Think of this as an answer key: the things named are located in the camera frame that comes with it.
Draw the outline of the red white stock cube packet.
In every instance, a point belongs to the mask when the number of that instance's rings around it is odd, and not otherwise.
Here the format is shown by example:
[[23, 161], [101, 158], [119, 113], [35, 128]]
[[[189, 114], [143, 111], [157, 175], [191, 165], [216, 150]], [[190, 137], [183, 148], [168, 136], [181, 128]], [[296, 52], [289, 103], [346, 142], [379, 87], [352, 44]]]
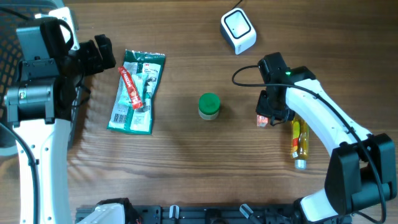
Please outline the red white stock cube packet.
[[262, 116], [262, 115], [257, 115], [257, 127], [259, 128], [265, 128], [269, 122], [269, 118]]

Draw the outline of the yellow dish soap bottle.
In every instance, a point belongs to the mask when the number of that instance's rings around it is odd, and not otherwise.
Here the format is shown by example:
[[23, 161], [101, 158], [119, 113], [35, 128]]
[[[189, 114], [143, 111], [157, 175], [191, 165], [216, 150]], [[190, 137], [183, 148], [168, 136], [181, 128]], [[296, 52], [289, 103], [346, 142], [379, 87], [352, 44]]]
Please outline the yellow dish soap bottle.
[[295, 115], [292, 124], [292, 148], [290, 155], [294, 159], [295, 168], [305, 170], [309, 155], [309, 126], [299, 115]]

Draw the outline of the green 3M product package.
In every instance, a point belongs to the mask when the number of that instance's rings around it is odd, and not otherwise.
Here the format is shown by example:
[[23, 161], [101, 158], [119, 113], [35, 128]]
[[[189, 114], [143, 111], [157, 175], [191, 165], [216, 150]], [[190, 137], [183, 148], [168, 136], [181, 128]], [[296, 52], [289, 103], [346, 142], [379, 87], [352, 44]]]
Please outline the green 3M product package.
[[126, 82], [119, 79], [118, 90], [107, 128], [128, 134], [151, 134], [153, 102], [164, 70], [165, 55], [126, 50], [123, 67], [136, 86], [142, 107], [134, 109]]

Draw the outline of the red Nescafe stick sachet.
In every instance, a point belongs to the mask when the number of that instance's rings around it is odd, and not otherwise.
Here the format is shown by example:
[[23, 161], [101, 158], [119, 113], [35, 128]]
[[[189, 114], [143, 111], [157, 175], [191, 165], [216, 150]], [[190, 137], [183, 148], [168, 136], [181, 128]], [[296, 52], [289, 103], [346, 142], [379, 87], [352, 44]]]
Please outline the red Nescafe stick sachet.
[[139, 92], [136, 88], [136, 85], [131, 78], [131, 74], [123, 66], [119, 67], [118, 70], [119, 70], [119, 73], [121, 74], [121, 77], [124, 80], [128, 96], [131, 100], [132, 108], [134, 110], [142, 108], [144, 105], [141, 100], [141, 97], [139, 96]]

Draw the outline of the Knorr stock cube jar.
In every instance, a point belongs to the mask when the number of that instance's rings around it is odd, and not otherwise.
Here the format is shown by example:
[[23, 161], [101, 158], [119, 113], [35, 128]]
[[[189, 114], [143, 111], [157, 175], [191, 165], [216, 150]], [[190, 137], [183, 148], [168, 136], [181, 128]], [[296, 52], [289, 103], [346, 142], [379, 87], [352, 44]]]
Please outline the Knorr stock cube jar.
[[220, 112], [221, 101], [214, 93], [203, 94], [198, 102], [198, 113], [204, 120], [214, 120]]

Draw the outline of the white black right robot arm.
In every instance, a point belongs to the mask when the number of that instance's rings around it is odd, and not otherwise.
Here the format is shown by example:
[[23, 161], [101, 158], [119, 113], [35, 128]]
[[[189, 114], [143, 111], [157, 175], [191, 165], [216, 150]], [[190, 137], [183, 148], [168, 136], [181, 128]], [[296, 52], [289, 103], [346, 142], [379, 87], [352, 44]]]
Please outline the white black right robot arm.
[[278, 52], [257, 64], [264, 81], [256, 112], [271, 125], [300, 116], [330, 155], [324, 187], [299, 201], [303, 219], [318, 223], [397, 197], [396, 147], [351, 119], [307, 67], [289, 68]]

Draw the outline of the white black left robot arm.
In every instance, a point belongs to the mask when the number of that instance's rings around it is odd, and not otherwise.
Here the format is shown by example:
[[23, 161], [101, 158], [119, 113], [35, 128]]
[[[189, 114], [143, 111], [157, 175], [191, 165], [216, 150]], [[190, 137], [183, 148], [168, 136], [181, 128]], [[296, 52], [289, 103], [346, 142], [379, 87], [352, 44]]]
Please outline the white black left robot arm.
[[26, 17], [16, 30], [23, 58], [5, 96], [4, 129], [16, 140], [21, 223], [71, 223], [67, 151], [87, 76], [116, 64], [105, 35], [79, 42], [67, 7]]

